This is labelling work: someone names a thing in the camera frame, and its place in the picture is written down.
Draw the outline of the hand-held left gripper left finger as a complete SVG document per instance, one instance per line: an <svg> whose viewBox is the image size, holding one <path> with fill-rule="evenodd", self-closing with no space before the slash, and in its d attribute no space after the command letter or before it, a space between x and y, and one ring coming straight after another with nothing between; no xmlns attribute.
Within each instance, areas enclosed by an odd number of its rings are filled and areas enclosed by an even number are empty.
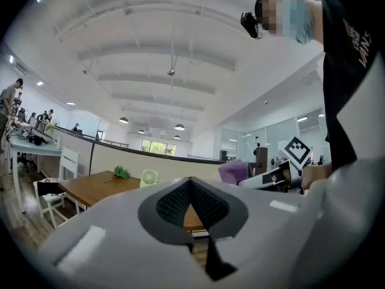
<svg viewBox="0 0 385 289"><path fill-rule="evenodd" d="M169 245L192 245L192 235L184 229L185 214L190 206L190 179L174 182L142 201L138 219L156 240Z"/></svg>

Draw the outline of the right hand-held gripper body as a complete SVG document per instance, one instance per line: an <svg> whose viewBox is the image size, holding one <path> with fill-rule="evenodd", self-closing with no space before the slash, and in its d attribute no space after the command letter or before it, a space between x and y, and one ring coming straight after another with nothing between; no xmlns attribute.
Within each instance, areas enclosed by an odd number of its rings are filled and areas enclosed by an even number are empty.
<svg viewBox="0 0 385 289"><path fill-rule="evenodd" d="M293 137L279 149L281 161L274 169L239 182L240 187L278 191L284 193L304 193L301 187L302 171L311 150L299 138Z"/></svg>

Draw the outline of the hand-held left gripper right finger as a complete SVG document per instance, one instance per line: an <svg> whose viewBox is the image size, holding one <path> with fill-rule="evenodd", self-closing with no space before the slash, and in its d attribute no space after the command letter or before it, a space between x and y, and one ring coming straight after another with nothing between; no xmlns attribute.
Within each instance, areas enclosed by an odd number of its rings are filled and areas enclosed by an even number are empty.
<svg viewBox="0 0 385 289"><path fill-rule="evenodd" d="M209 234L205 272L218 281L237 268L222 259L216 242L236 237L248 219L248 208L237 197L196 177L191 178L191 205Z"/></svg>

